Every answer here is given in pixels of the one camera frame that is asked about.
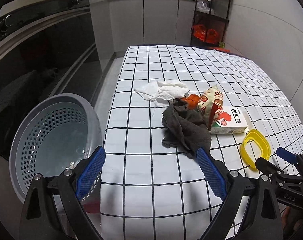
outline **yellow plastic container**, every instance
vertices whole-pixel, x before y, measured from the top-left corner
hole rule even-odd
[[[248,155],[246,149],[245,149],[245,145],[249,142],[249,141],[254,141],[260,151],[261,151],[261,156],[264,159],[268,160],[270,157],[270,145],[268,143],[268,141],[266,140],[266,138],[257,130],[253,129],[250,130],[248,132],[248,134],[246,135],[243,143],[240,146],[240,155],[242,157],[242,159],[248,164],[250,165],[252,168],[256,168],[255,162],[250,158],[250,156]]]

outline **white tablecloth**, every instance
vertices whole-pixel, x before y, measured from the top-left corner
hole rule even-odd
[[[101,177],[101,228],[105,240],[199,239],[215,216],[214,196],[195,160],[165,148],[162,112],[133,90],[151,80],[180,80],[201,95],[218,85],[224,105],[246,111],[254,128],[269,141],[269,161],[288,174],[295,167],[274,153],[281,146],[303,153],[303,125],[283,92],[253,61],[227,53],[175,45],[128,48],[112,98]],[[230,170],[257,178],[241,159],[246,133],[213,135],[210,154]],[[253,157],[259,157],[255,145]],[[228,237],[237,232],[243,201]]]

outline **metal colander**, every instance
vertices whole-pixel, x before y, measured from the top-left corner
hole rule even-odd
[[[101,145],[98,117],[82,97],[61,94],[36,106],[17,130],[10,152],[10,176],[23,202],[36,173],[57,176]],[[59,198],[55,196],[59,211]]]

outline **wall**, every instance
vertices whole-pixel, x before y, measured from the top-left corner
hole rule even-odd
[[[226,48],[252,59],[303,123],[303,9],[297,0],[233,0]]]

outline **blue gripper pad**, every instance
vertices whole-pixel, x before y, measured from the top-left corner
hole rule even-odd
[[[197,160],[213,193],[216,197],[220,197],[221,200],[224,201],[227,196],[225,179],[222,177],[215,164],[210,160],[204,149],[198,149]]]
[[[285,150],[282,147],[279,147],[276,150],[276,154],[277,154],[278,157],[280,157],[283,160],[289,162],[290,164],[297,164],[298,163],[297,157],[294,154],[292,154],[291,152]]]
[[[77,181],[76,197],[81,200],[83,197],[88,195],[93,182],[96,180],[102,166],[105,163],[106,153],[103,147],[93,153],[95,156],[88,163],[83,173],[79,176]]]

